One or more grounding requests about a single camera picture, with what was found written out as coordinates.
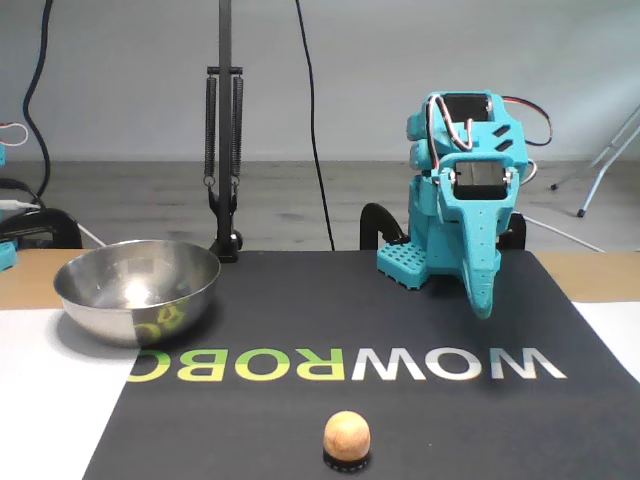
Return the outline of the teal gripper with servo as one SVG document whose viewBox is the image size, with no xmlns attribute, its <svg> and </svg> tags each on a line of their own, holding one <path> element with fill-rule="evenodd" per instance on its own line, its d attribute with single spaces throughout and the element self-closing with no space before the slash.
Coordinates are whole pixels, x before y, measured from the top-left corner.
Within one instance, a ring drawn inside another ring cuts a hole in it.
<svg viewBox="0 0 640 480">
<path fill-rule="evenodd" d="M 491 316 L 501 266 L 496 243 L 518 197 L 518 163 L 506 153 L 451 153 L 437 168 L 438 202 L 445 218 L 462 220 L 462 273 L 474 314 Z"/>
</svg>

